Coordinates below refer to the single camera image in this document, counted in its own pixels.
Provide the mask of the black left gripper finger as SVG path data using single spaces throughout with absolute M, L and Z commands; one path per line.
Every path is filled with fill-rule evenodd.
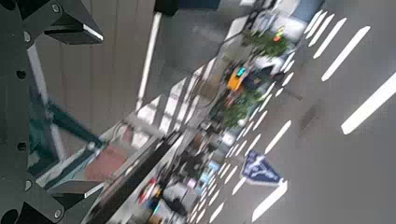
M 49 189 L 30 183 L 1 190 L 1 224 L 81 224 L 103 183 L 69 180 Z
M 95 45 L 104 34 L 81 0 L 17 0 L 28 46 L 42 34 L 66 45 Z

